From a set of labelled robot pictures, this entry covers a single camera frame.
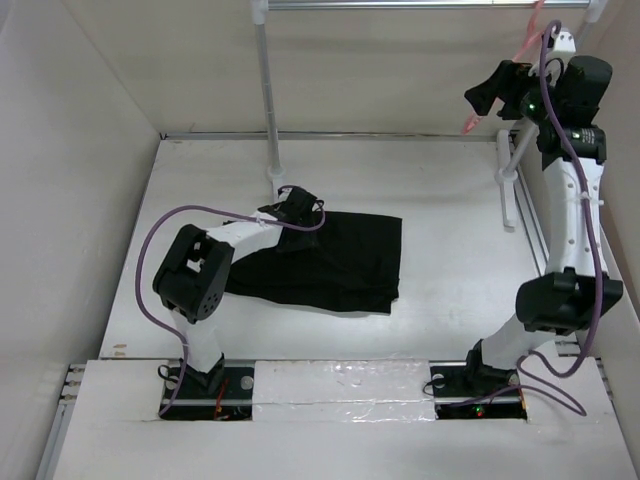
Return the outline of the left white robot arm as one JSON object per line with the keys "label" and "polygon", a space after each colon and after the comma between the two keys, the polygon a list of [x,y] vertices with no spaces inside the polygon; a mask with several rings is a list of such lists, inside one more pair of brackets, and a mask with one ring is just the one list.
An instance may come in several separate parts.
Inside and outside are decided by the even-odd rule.
{"label": "left white robot arm", "polygon": [[201,396],[222,387],[224,354],[210,317],[220,305],[231,266],[261,250],[285,253],[312,246],[325,222],[324,202],[297,186],[282,187],[277,202],[253,214],[226,213],[229,221],[201,229],[183,226],[153,279],[152,289],[171,312],[181,343],[183,383]]}

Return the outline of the pink clothes hanger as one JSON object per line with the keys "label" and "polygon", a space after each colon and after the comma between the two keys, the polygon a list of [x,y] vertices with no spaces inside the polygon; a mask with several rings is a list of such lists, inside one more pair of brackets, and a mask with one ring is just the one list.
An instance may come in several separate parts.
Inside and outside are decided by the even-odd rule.
{"label": "pink clothes hanger", "polygon": [[[527,52],[538,42],[540,33],[537,30],[537,20],[544,4],[545,0],[538,0],[534,3],[533,12],[527,23],[524,40],[520,49],[513,56],[513,61],[521,60],[527,54]],[[469,134],[481,121],[482,117],[472,111],[461,129],[461,134]]]}

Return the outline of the black trousers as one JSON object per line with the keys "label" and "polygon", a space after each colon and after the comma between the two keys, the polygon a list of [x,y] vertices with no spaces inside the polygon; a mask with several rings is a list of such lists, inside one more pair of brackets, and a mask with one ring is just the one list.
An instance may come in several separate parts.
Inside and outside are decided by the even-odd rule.
{"label": "black trousers", "polygon": [[234,263],[225,291],[339,313],[389,314],[399,298],[402,220],[328,211],[316,232],[314,249],[266,249]]}

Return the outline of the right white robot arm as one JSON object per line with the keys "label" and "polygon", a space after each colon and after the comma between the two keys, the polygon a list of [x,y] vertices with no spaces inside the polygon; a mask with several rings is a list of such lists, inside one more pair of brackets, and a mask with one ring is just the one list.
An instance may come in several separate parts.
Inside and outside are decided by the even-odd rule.
{"label": "right white robot arm", "polygon": [[624,293],[622,281],[610,278],[601,252],[599,186],[606,135],[593,123],[612,67],[580,55],[561,66],[557,79],[532,69],[529,63],[505,60],[465,93],[479,115],[500,99],[499,117],[527,118],[538,126],[552,226],[544,275],[520,286],[513,317],[467,354],[461,381],[476,394],[506,385],[518,360],[554,335],[584,331],[586,342],[593,343],[602,316]]}

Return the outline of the white foam block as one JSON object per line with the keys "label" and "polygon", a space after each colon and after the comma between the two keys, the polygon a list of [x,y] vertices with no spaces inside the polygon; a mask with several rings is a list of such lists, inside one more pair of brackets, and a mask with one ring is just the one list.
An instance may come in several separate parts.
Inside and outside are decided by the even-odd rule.
{"label": "white foam block", "polygon": [[436,419],[423,392],[429,363],[414,360],[260,361],[255,422],[417,423]]}

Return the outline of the metal clothes rack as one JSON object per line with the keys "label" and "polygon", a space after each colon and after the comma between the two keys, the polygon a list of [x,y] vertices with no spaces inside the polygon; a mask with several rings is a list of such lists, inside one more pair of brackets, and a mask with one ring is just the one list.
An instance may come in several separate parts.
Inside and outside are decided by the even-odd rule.
{"label": "metal clothes rack", "polygon": [[[261,76],[263,109],[268,133],[269,166],[267,175],[272,189],[277,192],[284,185],[285,170],[279,153],[278,127],[275,117],[273,88],[266,36],[266,19],[270,11],[358,11],[358,10],[436,10],[436,9],[490,9],[490,8],[530,8],[536,1],[253,1],[251,16],[256,34],[256,44]],[[581,33],[574,36],[579,46],[589,30],[601,18],[606,9],[605,1],[545,1],[543,7],[582,8],[584,10]],[[519,180],[516,172],[524,155],[523,145],[509,152],[508,132],[497,134],[498,170],[495,175],[499,186],[503,226],[509,232],[518,225],[515,185]]]}

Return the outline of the aluminium frame rail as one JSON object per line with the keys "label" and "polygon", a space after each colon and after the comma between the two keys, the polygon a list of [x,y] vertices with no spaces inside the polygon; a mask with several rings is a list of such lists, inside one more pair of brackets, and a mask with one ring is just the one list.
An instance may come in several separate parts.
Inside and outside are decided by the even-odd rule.
{"label": "aluminium frame rail", "polygon": [[[266,131],[253,132],[167,132],[161,140],[267,140]],[[440,135],[425,133],[363,133],[279,131],[280,141],[303,140],[384,140],[384,141],[443,141],[443,142],[495,142],[496,134],[489,135]]]}

